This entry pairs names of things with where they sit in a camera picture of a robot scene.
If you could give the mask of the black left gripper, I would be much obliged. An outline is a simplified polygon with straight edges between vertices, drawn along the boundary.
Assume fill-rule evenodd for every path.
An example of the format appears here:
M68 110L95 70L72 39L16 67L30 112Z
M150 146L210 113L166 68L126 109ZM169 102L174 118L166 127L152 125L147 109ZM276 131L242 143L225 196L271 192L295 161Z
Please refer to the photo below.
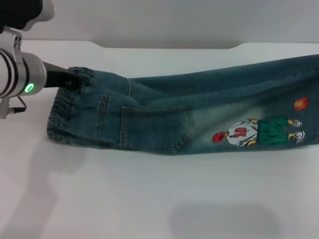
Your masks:
M79 72L43 62L46 70L45 88L65 87L66 90L80 94L83 76Z

